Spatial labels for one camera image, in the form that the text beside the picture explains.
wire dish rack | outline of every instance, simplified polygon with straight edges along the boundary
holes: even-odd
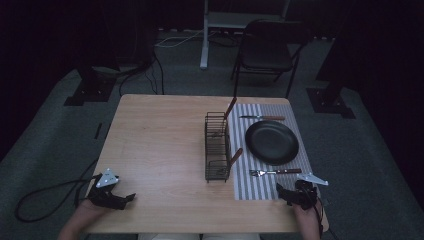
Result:
[[[225,113],[208,112],[205,117],[205,178],[228,180],[231,151]]]

wire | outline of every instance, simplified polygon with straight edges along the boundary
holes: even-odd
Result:
[[[137,53],[137,50],[138,50],[138,38],[139,38],[139,36],[138,36],[138,31],[139,31],[139,19],[138,19],[138,7],[139,7],[139,5],[137,4],[137,1],[132,1],[131,2],[132,4],[133,4],[133,10],[134,10],[134,32],[135,32],[135,39],[134,39],[134,50],[133,50],[133,53],[131,54],[131,59],[134,59],[135,58],[135,54]]]
[[[315,213],[316,213],[316,216],[317,216],[317,221],[318,221],[318,233],[319,233],[319,236],[321,237],[321,235],[322,235],[322,215],[320,216],[320,214],[319,214],[319,212],[318,212],[318,209],[317,209],[317,207],[316,207],[316,206],[315,206],[315,204],[314,204],[314,201],[312,201],[311,196],[309,196],[309,194],[308,194],[308,191],[307,191],[304,187],[302,187],[302,191],[305,193],[306,197],[307,197],[307,198],[308,198],[308,200],[309,200],[309,203],[313,206],[313,208],[314,208],[314,210],[315,210]]]
[[[118,92],[119,92],[119,96],[122,97],[122,86],[124,85],[124,83],[126,81],[128,81],[128,79],[134,75],[136,75],[137,73],[142,73],[145,72],[147,69],[149,69],[150,67],[152,67],[153,63],[155,62],[155,60],[153,61],[149,61],[149,62],[145,62],[142,65],[138,66],[135,69],[132,69],[130,72],[128,72],[128,75],[124,78],[124,80],[122,80],[122,82],[119,84],[119,88],[118,88]]]
[[[231,44],[220,43],[218,41],[212,40],[213,38],[212,39],[209,39],[209,43],[218,45],[220,47],[225,47],[225,48],[233,48],[233,47],[238,47],[239,46],[240,41],[237,38],[232,37],[229,34],[224,34],[224,33],[221,33],[220,34],[220,37],[222,37],[222,35],[224,35],[224,38],[231,40]]]
[[[152,78],[153,78],[153,81],[152,81],[152,79],[150,79],[150,77],[147,75],[147,71],[146,72],[144,72],[144,76],[147,78],[147,80],[149,80],[149,82],[150,82],[150,87],[152,88],[152,91],[157,95],[158,94],[158,85],[157,85],[157,83],[156,83],[156,77],[155,77],[155,68],[154,68],[154,66],[152,65],[152,67],[151,67],[151,69],[152,69],[152,71],[151,71],[151,76],[152,76]]]
[[[154,56],[154,58],[156,59],[156,62],[158,63],[158,65],[159,65],[159,68],[160,68],[160,75],[161,75],[161,85],[162,85],[162,95],[165,95],[165,85],[164,85],[164,81],[163,81],[163,68],[162,68],[162,64],[160,64],[160,61],[159,61],[159,58],[158,58],[158,56],[156,55],[156,53],[155,52],[153,52],[153,56]]]
[[[331,228],[328,228],[328,231],[331,233],[331,235],[333,236],[334,239],[339,240],[339,238],[337,237],[336,233],[333,232],[333,230]]]
[[[25,223],[33,223],[33,222],[37,222],[37,221],[41,221],[41,220],[43,220],[43,219],[46,219],[46,218],[48,218],[48,217],[50,217],[51,215],[53,215],[53,213],[55,213],[64,203],[65,203],[65,201],[66,201],[66,199],[68,199],[68,197],[69,197],[69,195],[72,193],[72,191],[77,187],[77,185],[78,185],[78,183],[87,183],[87,182],[89,182],[91,179],[83,179],[83,177],[84,177],[84,175],[88,172],[88,170],[90,170],[90,168],[96,163],[98,161],[98,159],[96,159],[96,160],[94,160],[85,170],[84,170],[84,172],[80,175],[80,177],[77,179],[77,180],[73,180],[73,181],[68,181],[68,182],[64,182],[64,183],[60,183],[60,184],[57,184],[57,185],[53,185],[53,186],[51,186],[51,187],[46,187],[46,188],[42,188],[42,189],[39,189],[39,190],[35,190],[35,191],[32,191],[32,192],[30,192],[30,193],[28,193],[28,194],[26,194],[25,196],[23,196],[20,200],[19,200],[19,202],[18,202],[18,204],[16,205],[16,207],[15,207],[15,212],[14,212],[14,214],[15,214],[15,218],[16,219],[18,219],[19,221],[21,221],[21,222],[25,222]],[[60,201],[60,203],[56,206],[56,207],[54,207],[50,212],[48,212],[47,214],[45,214],[45,215],[43,215],[43,216],[41,216],[41,217],[38,217],[38,218],[34,218],[34,219],[27,219],[27,218],[24,218],[24,217],[22,217],[21,215],[20,215],[20,212],[19,212],[19,210],[20,210],[20,208],[22,207],[22,205],[25,203],[25,200],[28,198],[28,197],[30,197],[30,196],[32,196],[32,195],[35,195],[35,194],[38,194],[38,193],[40,193],[40,192],[44,192],[44,191],[47,191],[47,190],[51,190],[51,189],[54,189],[54,188],[58,188],[58,187],[62,187],[62,186],[66,186],[66,185],[69,185],[69,184],[72,184],[72,183],[74,183],[74,185],[72,186],[72,188],[66,193],[66,195],[65,195],[65,197]]]
[[[181,44],[183,44],[183,43],[185,43],[185,42],[187,42],[188,40],[190,40],[190,39],[193,39],[193,38],[195,38],[197,35],[199,35],[200,33],[202,33],[203,32],[203,29],[202,30],[200,30],[200,31],[198,31],[196,34],[194,34],[193,36],[191,36],[191,37],[169,37],[169,38],[166,38],[166,39],[164,39],[164,40],[162,40],[161,42],[159,42],[159,43],[156,43],[155,44],[155,47],[163,47],[163,48],[172,48],[172,47],[176,47],[176,46],[179,46],[179,45],[181,45]],[[184,39],[183,41],[181,41],[181,42],[179,42],[179,43],[177,43],[177,44],[174,44],[174,45],[170,45],[170,46],[164,46],[164,45],[161,45],[162,43],[164,43],[164,42],[166,42],[166,41],[169,41],[169,40],[173,40],[173,39]]]

knife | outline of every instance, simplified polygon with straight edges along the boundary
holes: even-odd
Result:
[[[248,115],[245,115],[245,116],[240,116],[240,118],[253,118],[253,119],[264,119],[264,120],[280,120],[280,121],[283,121],[283,120],[286,119],[284,116],[260,116],[260,115],[257,115],[257,116],[248,116]]]

striped placemat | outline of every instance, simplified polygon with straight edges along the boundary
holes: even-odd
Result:
[[[296,158],[281,166],[270,166],[254,157],[246,146],[244,136],[250,125],[259,121],[257,119],[239,118],[242,115],[271,115],[285,116],[286,120],[279,121],[289,127],[299,141],[299,153]],[[275,170],[287,168],[300,168],[302,173],[312,172],[306,155],[305,147],[300,136],[297,123],[289,104],[235,104],[229,118],[229,131],[231,154],[243,148],[243,154],[232,167],[234,177],[234,193],[236,200],[270,200],[278,199],[276,183],[284,188],[294,190],[296,174],[264,175],[252,177],[249,170]]]

hand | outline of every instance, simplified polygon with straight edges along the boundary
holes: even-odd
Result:
[[[317,201],[315,207],[317,208],[318,213],[321,214],[322,205],[320,201]],[[312,207],[307,210],[303,210],[300,205],[293,204],[293,210],[303,239],[319,240],[321,238],[319,234],[319,226],[321,223],[318,222],[315,209]]]
[[[113,210],[96,206],[90,200],[82,201],[60,231],[58,240],[78,239],[78,235],[84,228],[110,211]]]

